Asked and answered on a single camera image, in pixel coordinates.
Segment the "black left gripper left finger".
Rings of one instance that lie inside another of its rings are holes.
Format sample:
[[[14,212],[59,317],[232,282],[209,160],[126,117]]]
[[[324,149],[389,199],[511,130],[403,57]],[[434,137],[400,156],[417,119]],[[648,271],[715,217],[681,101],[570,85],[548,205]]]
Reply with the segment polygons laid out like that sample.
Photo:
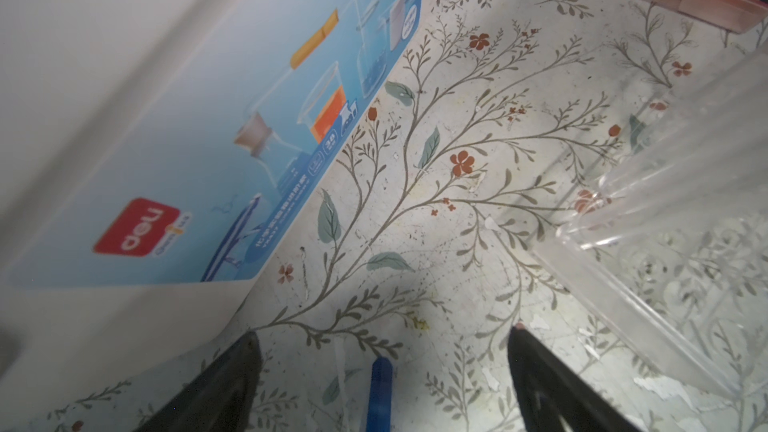
[[[249,331],[137,430],[244,432],[262,368],[258,336]]]

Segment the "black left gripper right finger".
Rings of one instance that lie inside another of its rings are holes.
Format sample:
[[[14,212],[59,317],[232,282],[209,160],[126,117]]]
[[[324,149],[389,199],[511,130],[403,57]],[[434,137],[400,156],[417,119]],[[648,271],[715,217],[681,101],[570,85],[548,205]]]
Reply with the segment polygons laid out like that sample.
[[[527,431],[636,431],[524,326],[514,325],[507,357]]]

